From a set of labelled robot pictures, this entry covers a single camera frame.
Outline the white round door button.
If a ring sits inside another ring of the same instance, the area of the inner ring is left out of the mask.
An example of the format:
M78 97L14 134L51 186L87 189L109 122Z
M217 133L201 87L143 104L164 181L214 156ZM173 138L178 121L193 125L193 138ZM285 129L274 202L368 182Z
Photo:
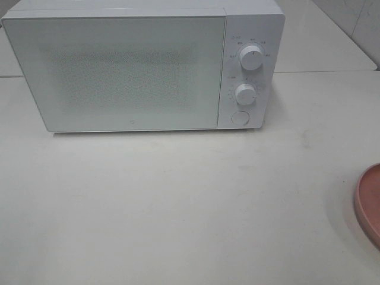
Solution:
M245 126L250 120L250 115L246 111L238 111L232 115L232 123L239 126Z

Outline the pink round plate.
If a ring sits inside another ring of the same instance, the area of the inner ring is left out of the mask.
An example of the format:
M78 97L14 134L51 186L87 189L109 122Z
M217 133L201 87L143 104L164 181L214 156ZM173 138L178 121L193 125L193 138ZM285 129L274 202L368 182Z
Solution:
M361 174L354 193L354 210L363 232L379 249L379 163Z

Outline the white microwave door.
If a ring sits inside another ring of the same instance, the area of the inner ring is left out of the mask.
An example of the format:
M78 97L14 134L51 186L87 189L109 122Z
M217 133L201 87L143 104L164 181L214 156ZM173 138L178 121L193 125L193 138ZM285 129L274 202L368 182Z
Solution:
M48 131L214 129L224 17L8 19Z

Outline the white lower timer knob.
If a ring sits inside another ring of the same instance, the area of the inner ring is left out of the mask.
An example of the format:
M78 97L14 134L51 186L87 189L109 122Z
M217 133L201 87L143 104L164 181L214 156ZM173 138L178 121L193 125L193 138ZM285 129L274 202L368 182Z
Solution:
M256 89L251 84L241 84L235 90L235 99L239 105L251 105L255 102L256 97Z

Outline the white upper power knob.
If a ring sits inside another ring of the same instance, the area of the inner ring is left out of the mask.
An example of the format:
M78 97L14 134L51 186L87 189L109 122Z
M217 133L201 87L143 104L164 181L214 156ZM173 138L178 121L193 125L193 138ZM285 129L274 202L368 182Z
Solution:
M250 43L241 48L239 61L243 69L254 71L261 67L263 63L264 50L257 43Z

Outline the white microwave oven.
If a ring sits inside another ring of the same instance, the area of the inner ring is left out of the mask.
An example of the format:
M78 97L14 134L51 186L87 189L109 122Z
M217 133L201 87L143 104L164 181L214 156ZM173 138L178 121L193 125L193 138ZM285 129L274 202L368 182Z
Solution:
M4 21L8 19L170 17L224 17L218 117L214 129L260 128L271 93L285 22L281 8L274 1L20 1L2 17L1 24L5 29ZM254 71L243 69L239 61L241 48L250 43L257 43L264 50L263 63ZM255 87L256 100L253 104L237 104L235 90L241 84ZM232 115L238 111L246 111L250 115L245 126L232 123Z

